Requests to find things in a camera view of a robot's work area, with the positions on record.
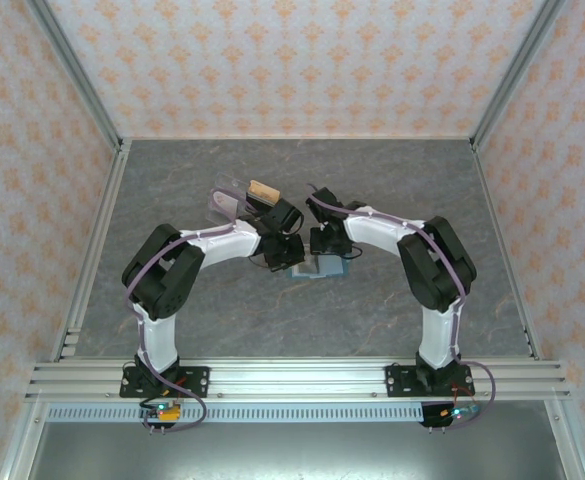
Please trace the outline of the pale pink card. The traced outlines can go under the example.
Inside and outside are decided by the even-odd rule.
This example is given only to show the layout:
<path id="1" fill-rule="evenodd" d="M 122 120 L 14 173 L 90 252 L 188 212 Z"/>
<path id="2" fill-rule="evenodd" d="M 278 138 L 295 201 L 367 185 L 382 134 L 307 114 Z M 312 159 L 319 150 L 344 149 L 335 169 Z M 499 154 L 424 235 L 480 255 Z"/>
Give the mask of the pale pink card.
<path id="1" fill-rule="evenodd" d="M 222 192 L 216 192 L 211 197 L 211 209 L 225 216 L 235 216 L 238 201 Z"/>

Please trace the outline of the aluminium table side rail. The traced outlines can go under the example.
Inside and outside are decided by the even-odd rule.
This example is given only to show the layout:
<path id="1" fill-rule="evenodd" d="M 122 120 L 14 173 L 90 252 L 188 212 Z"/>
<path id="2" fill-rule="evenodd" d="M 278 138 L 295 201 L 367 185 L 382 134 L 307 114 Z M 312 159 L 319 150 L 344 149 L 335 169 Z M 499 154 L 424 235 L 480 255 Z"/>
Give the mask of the aluminium table side rail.
<path id="1" fill-rule="evenodd" d="M 528 345 L 529 357 L 531 357 L 534 361 L 540 361 L 543 359 L 543 353 L 542 350 L 540 349 L 538 335 L 535 330 L 535 326 L 529 317 L 528 307 L 521 293 L 517 274 L 513 268 L 511 257 L 507 248 L 506 238 L 503 235 L 501 224 L 498 218 L 496 205 L 493 200 L 491 191 L 489 189 L 485 169 L 481 163 L 479 153 L 476 149 L 472 151 L 472 156 L 473 163 L 475 165 L 479 181 L 481 183 L 483 193 L 486 199 L 486 204 L 488 211 L 490 213 L 491 221 L 495 230 L 495 235 L 499 245 L 501 258 L 503 260 L 503 264 L 508 277 L 511 295 L 516 305 L 518 317 L 522 325 L 522 331 Z"/>
<path id="2" fill-rule="evenodd" d="M 104 181 L 91 224 L 90 235 L 86 244 L 79 276 L 76 280 L 71 301 L 68 304 L 66 313 L 62 317 L 52 348 L 50 361 L 53 363 L 59 362 L 64 357 L 63 352 L 67 347 L 70 347 L 72 351 L 73 344 L 69 342 L 68 338 L 72 337 L 74 341 L 77 341 L 81 332 L 112 213 L 127 164 L 130 146 L 131 140 L 124 139 L 123 143 L 114 150 L 110 169 Z"/>

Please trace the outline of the aluminium frame leg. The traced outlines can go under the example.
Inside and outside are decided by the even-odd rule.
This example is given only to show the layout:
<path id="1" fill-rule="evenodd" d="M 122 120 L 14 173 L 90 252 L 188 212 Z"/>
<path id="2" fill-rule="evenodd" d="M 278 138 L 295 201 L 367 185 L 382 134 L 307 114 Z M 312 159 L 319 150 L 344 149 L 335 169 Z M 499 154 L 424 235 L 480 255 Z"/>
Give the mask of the aluminium frame leg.
<path id="1" fill-rule="evenodd" d="M 585 457 L 571 404 L 553 399 L 546 400 L 544 405 L 566 480 L 585 480 Z"/>
<path id="2" fill-rule="evenodd" d="M 49 404 L 26 403 L 17 419 L 0 470 L 0 480 L 28 480 L 46 424 Z"/>

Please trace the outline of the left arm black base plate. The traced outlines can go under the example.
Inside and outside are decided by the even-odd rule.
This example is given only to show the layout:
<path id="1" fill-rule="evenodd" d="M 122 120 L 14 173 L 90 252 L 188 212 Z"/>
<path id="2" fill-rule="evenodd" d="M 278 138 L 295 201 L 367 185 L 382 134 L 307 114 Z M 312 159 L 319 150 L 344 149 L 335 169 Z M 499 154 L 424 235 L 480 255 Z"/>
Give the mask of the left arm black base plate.
<path id="1" fill-rule="evenodd" d="M 201 398 L 207 397 L 210 369 L 208 367 L 177 366 L 161 373 L 169 382 L 195 393 Z M 177 398 L 181 393 L 161 383 L 144 365 L 128 365 L 123 370 L 119 396 L 121 398 L 156 398 L 164 396 Z"/>

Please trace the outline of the aluminium mounting rail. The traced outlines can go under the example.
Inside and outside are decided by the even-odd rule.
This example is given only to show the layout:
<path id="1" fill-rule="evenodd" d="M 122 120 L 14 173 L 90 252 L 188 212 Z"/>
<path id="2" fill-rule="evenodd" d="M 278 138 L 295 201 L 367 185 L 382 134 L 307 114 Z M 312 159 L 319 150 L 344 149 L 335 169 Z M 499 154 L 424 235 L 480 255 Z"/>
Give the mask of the aluminium mounting rail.
<path id="1" fill-rule="evenodd" d="M 186 366 L 210 369 L 210 402 L 309 401 L 386 402 L 385 367 L 392 359 L 209 358 L 186 359 Z M 529 357 L 479 358 L 471 362 L 477 400 L 570 400 L 575 389 L 558 361 Z M 27 400 L 115 401 L 123 377 L 120 358 L 66 358 L 34 367 Z"/>

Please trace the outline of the orange card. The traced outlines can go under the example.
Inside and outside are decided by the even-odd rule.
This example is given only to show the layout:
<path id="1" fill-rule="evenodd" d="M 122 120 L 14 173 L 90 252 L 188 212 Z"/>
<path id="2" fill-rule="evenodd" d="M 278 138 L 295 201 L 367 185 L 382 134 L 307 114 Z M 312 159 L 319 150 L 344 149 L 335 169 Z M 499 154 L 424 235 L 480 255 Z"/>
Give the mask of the orange card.
<path id="1" fill-rule="evenodd" d="M 251 180 L 246 192 L 249 201 L 274 206 L 281 198 L 281 192 L 257 180 Z"/>

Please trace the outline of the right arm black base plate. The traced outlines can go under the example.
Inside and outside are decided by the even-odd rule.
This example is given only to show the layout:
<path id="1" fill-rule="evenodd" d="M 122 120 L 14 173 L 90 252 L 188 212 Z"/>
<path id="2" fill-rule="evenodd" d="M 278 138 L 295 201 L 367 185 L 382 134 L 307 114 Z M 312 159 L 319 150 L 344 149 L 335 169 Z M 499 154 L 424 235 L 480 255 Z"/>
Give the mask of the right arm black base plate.
<path id="1" fill-rule="evenodd" d="M 453 363 L 434 370 L 428 365 L 391 364 L 385 367 L 389 397 L 473 396 L 474 381 L 468 366 Z"/>

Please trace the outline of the aluminium frame post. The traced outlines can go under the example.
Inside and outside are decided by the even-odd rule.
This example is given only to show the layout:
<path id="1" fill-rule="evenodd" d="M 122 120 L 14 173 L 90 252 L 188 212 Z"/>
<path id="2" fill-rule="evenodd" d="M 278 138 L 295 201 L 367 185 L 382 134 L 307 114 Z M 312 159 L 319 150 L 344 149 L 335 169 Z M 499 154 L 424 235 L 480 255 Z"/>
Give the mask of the aluminium frame post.
<path id="1" fill-rule="evenodd" d="M 94 119 L 98 130 L 109 146 L 118 151 L 123 142 L 122 137 L 106 111 L 48 0 L 25 0 L 25 2 L 50 41 L 52 49 Z"/>
<path id="2" fill-rule="evenodd" d="M 545 37 L 551 30 L 566 0 L 544 0 L 539 12 L 534 17 L 530 28 L 523 37 L 505 74 L 491 97 L 475 132 L 469 137 L 474 153 L 485 143 L 491 130 L 505 110 L 510 97 L 526 73 Z"/>

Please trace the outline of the teal leather card holder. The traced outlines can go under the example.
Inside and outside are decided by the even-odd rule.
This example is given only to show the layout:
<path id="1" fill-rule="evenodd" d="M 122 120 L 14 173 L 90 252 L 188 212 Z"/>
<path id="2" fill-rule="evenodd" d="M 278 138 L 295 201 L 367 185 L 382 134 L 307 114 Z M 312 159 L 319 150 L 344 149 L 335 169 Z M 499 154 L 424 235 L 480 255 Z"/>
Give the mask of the teal leather card holder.
<path id="1" fill-rule="evenodd" d="M 344 277 L 348 274 L 348 262 L 336 255 L 309 255 L 302 263 L 294 265 L 290 278 L 324 279 Z"/>

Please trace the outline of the grey metal panel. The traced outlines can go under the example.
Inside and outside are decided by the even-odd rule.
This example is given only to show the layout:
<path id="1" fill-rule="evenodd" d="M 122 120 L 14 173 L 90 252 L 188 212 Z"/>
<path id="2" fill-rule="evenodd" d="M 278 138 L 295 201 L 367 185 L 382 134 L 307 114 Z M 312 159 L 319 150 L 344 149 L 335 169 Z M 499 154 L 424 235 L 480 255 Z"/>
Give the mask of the grey metal panel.
<path id="1" fill-rule="evenodd" d="M 45 427 L 29 480 L 567 480 L 552 435 L 488 424 L 137 424 Z"/>

